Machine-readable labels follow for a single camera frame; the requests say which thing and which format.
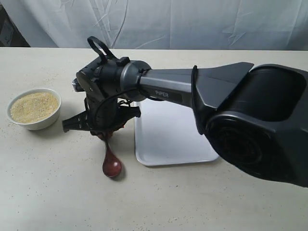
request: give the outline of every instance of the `white bowl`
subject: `white bowl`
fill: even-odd
[[[58,104],[59,104],[57,110],[55,110],[54,113],[52,113],[49,117],[47,117],[43,120],[40,120],[38,122],[35,122],[35,123],[23,124],[23,123],[18,123],[15,120],[13,120],[13,118],[11,116],[11,107],[12,107],[13,103],[16,100],[18,100],[18,99],[20,99],[20,98],[22,98],[26,95],[29,95],[29,94],[32,94],[32,93],[39,93],[39,92],[48,92],[48,93],[53,94],[56,97]],[[59,118],[59,115],[60,115],[61,102],[62,102],[61,96],[57,92],[55,92],[54,90],[47,89],[47,88],[38,88],[38,89],[28,90],[28,91],[25,91],[25,92],[21,93],[20,95],[16,96],[10,102],[10,104],[8,105],[7,110],[6,110],[6,114],[7,114],[8,118],[11,122],[18,124],[18,125],[26,128],[26,129],[28,129],[28,130],[41,130],[41,129],[49,127],[51,124],[53,124],[54,122],[57,121],[57,119]]]

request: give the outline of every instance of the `table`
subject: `table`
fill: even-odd
[[[304,51],[115,50],[155,68],[276,63],[308,70]],[[102,173],[104,144],[85,131],[62,132],[61,120],[84,110],[75,73],[90,49],[0,48],[0,230],[3,231],[305,231],[308,191],[212,163],[148,168],[134,156],[134,123],[110,145],[125,166],[118,181]],[[27,131],[6,118],[10,99],[46,87],[59,92],[59,120]]]

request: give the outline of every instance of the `red spoon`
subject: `red spoon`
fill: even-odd
[[[122,164],[121,161],[113,154],[109,147],[108,139],[112,136],[111,134],[100,134],[98,137],[105,142],[106,154],[103,162],[103,173],[110,178],[116,177],[121,173]]]

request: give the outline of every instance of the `robotic arm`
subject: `robotic arm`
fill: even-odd
[[[88,43],[99,57],[73,81],[86,93],[86,110],[64,120],[64,132],[114,132],[141,116],[132,102],[169,101],[192,108],[198,132],[227,162],[260,179],[308,187],[308,72],[251,63],[152,70],[116,58],[95,37]]]

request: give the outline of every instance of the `bowl of breadcrumbs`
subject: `bowl of breadcrumbs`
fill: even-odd
[[[51,89],[28,90],[16,96],[7,108],[10,121],[28,130],[52,125],[60,115],[61,96]]]

